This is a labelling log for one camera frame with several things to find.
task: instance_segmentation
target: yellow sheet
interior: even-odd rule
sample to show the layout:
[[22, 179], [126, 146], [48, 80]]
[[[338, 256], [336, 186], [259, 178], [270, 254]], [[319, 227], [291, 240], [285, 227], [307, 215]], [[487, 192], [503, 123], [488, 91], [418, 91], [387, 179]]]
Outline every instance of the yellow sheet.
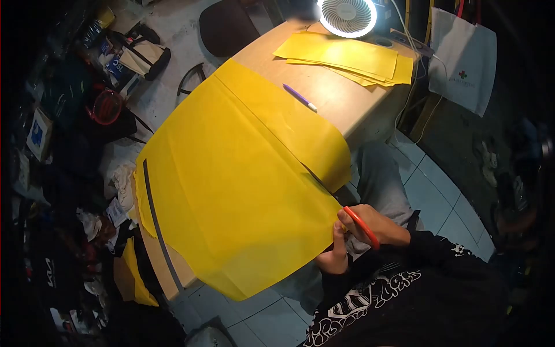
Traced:
[[287, 59], [303, 59], [353, 68], [393, 78], [397, 52], [375, 44], [316, 33], [295, 33], [275, 52]]
[[135, 299], [139, 304], [148, 306], [159, 306], [156, 299], [148, 291], [147, 287], [144, 286], [143, 279], [139, 274], [139, 266], [137, 264], [137, 256], [135, 255], [135, 237], [131, 237], [127, 240], [125, 248], [123, 249], [122, 258], [127, 263], [127, 267], [131, 271], [133, 278], [135, 279]]
[[275, 284], [331, 244], [350, 180], [341, 133], [232, 59], [175, 109], [137, 158], [138, 209], [203, 282], [234, 300]]
[[[395, 66], [393, 78], [385, 78], [385, 77], [377, 76], [375, 74], [367, 73], [353, 68], [341, 68], [337, 65], [322, 64], [320, 62], [307, 61], [307, 60], [301, 60], [301, 59], [287, 59], [286, 62], [287, 64], [322, 65], [334, 72], [339, 73], [344, 77], [347, 77], [351, 81], [354, 81], [358, 84], [361, 84], [358, 82], [360, 80], [360, 77], [362, 77], [366, 81], [378, 83], [384, 87], [392, 86], [394, 84], [401, 84], [401, 83], [411, 84], [411, 79], [412, 79], [412, 59], [401, 55], [397, 56], [397, 64]], [[337, 70], [348, 73], [349, 75], [354, 75], [354, 77], [346, 76], [345, 74], [340, 73]]]

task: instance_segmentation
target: chair backrest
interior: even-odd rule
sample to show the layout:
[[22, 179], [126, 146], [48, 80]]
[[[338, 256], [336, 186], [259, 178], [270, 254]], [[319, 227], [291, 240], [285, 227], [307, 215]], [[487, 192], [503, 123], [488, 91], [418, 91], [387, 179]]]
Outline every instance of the chair backrest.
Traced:
[[200, 38], [216, 57], [231, 57], [260, 34], [239, 0], [222, 0], [207, 7], [199, 18]]

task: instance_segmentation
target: white tote bag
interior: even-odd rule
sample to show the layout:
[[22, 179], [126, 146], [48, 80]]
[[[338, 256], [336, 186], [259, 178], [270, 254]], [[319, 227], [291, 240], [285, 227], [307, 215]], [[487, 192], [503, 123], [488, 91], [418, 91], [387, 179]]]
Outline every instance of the white tote bag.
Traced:
[[430, 92], [443, 95], [483, 117], [490, 101], [497, 59], [495, 32], [432, 8], [430, 47], [445, 63], [431, 59]]

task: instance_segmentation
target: person's right hand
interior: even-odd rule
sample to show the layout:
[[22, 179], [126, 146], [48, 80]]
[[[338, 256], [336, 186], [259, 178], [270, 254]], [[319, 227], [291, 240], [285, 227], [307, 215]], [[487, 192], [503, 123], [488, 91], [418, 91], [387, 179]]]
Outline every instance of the person's right hand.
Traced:
[[[352, 206], [351, 210], [370, 227], [376, 235], [380, 244], [392, 244], [396, 246], [408, 246], [411, 241], [411, 234], [407, 229], [395, 224], [388, 217], [380, 214], [370, 205]], [[342, 209], [337, 212], [339, 221], [361, 242], [372, 246], [366, 233], [360, 228], [353, 219]]]

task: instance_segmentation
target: scissors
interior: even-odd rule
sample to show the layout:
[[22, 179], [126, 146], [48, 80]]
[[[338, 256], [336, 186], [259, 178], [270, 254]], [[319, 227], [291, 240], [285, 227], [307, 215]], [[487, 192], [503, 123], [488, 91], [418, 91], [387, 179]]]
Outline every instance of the scissors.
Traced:
[[360, 216], [358, 214], [356, 214], [353, 210], [351, 210], [351, 208], [349, 206], [343, 206], [339, 200], [335, 197], [335, 195], [333, 195], [324, 185], [324, 182], [322, 182], [318, 176], [316, 176], [314, 174], [314, 172], [312, 172], [305, 164], [301, 163], [302, 166], [305, 167], [305, 169], [310, 173], [310, 175], [312, 177], [314, 177], [314, 179], [320, 183], [320, 185], [328, 192], [330, 193], [330, 195], [332, 197], [334, 197], [334, 199], [337, 201], [337, 203], [339, 203], [339, 205], [342, 207], [343, 211], [345, 211], [352, 219], [353, 221], [360, 226], [360, 228], [364, 231], [364, 233], [366, 234], [366, 236], [368, 236], [368, 238], [370, 239], [370, 242], [372, 243], [372, 248], [375, 250], [379, 250], [380, 249], [380, 243], [378, 242], [378, 239], [376, 237], [376, 235], [374, 235], [372, 229], [370, 229], [370, 227], [368, 226], [368, 224], [366, 224], [362, 218], [360, 218]]

